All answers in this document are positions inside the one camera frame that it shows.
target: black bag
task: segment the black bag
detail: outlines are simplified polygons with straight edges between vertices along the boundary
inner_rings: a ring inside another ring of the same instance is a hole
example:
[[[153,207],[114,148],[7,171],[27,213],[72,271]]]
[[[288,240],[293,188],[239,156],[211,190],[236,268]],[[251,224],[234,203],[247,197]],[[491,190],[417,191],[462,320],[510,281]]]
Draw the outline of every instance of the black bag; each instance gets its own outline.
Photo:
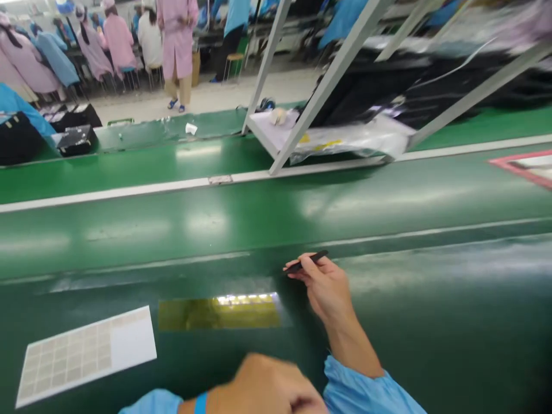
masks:
[[[0,115],[0,165],[31,161],[46,142],[23,112]]]
[[[90,125],[67,128],[57,148],[63,157],[88,154],[98,141]]]

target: woman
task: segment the woman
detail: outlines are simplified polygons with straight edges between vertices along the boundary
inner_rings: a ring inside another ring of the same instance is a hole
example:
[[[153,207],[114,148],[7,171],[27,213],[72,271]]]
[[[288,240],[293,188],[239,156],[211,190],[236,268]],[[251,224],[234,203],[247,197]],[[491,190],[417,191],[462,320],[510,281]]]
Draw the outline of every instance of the woman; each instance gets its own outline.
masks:
[[[101,81],[104,74],[110,73],[111,76],[114,76],[114,72],[108,57],[104,53],[104,50],[108,48],[105,37],[90,26],[87,11],[87,8],[82,5],[75,8],[76,18],[80,22],[80,30],[76,40],[82,54],[88,60],[92,76]]]
[[[123,71],[136,69],[136,57],[132,51],[134,39],[125,20],[117,15],[115,0],[104,0],[103,9],[105,10],[105,21],[103,22],[105,41],[111,52],[115,72],[119,78],[123,79]]]
[[[6,54],[0,48],[0,83],[5,83],[27,102],[38,101],[33,90],[21,77],[15,66],[8,60]]]
[[[191,98],[191,47],[199,15],[197,0],[157,0],[157,13],[159,27],[164,31],[163,75],[165,90],[171,97],[168,108],[178,102],[179,90],[178,111],[183,113]]]
[[[145,70],[151,72],[163,64],[163,46],[161,30],[157,24],[157,14],[154,11],[155,0],[142,0],[144,12],[138,22],[138,42],[144,54]]]
[[[79,83],[81,80],[76,73],[75,66],[64,53],[67,50],[67,44],[58,35],[43,32],[39,26],[35,27],[35,30],[36,48],[46,57],[63,86],[68,87]]]
[[[40,63],[40,52],[29,39],[12,30],[5,13],[0,13],[0,48],[35,93],[47,94],[57,90],[59,98],[65,100],[66,96],[59,80],[50,69]]]

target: plastic bag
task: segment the plastic bag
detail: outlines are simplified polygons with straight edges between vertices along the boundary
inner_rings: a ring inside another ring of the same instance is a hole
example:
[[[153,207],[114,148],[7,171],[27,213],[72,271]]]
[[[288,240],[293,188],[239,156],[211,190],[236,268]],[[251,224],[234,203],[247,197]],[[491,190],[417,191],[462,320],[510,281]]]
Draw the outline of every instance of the plastic bag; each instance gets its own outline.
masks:
[[[353,152],[362,157],[383,153],[393,158],[403,154],[415,130],[382,114],[368,124],[308,129],[290,155],[295,165],[314,155]]]

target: finger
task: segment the finger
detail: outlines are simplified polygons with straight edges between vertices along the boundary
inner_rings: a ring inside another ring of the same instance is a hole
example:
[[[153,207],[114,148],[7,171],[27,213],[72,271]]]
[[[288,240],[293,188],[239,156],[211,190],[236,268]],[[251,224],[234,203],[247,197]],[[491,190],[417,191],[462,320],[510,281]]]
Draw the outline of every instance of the finger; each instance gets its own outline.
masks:
[[[305,272],[310,277],[312,277],[314,280],[320,279],[323,274],[320,269],[318,269],[318,266],[315,264],[315,262],[312,261],[308,253],[299,256],[299,260],[301,261],[303,270],[305,270]]]

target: green table surface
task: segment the green table surface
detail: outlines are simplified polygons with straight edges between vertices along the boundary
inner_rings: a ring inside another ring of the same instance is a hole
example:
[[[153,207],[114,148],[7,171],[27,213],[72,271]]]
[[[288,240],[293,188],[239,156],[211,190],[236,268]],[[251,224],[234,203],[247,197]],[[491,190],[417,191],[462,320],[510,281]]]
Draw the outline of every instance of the green table surface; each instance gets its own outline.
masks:
[[[201,114],[204,117],[201,125],[218,125],[218,122],[214,121],[218,119],[217,114],[219,113]],[[212,117],[212,123],[206,121],[207,117]],[[489,111],[468,122],[442,129],[414,148],[414,151],[552,133],[550,117],[552,107],[514,113]],[[163,140],[167,135],[159,126],[160,122],[106,128],[103,131],[106,134],[110,130],[115,131],[109,132],[110,139],[115,141],[119,139],[119,130],[124,136],[132,136],[133,139],[135,137],[138,141],[156,136]],[[306,163],[351,157],[311,157]],[[268,170],[272,162],[272,158],[260,142],[253,135],[248,135],[172,143],[133,151],[4,168],[0,169],[0,204],[212,175]]]
[[[0,279],[552,216],[488,163],[549,145],[0,214]]]
[[[546,412],[550,402],[552,233],[333,258],[384,368],[428,413]],[[298,363],[318,390],[328,343],[281,252],[158,263],[3,285],[0,412],[14,412],[28,343],[149,305],[157,359],[18,413],[116,413],[154,388],[184,398],[231,379],[251,351]],[[159,301],[277,292],[290,324],[161,332]]]

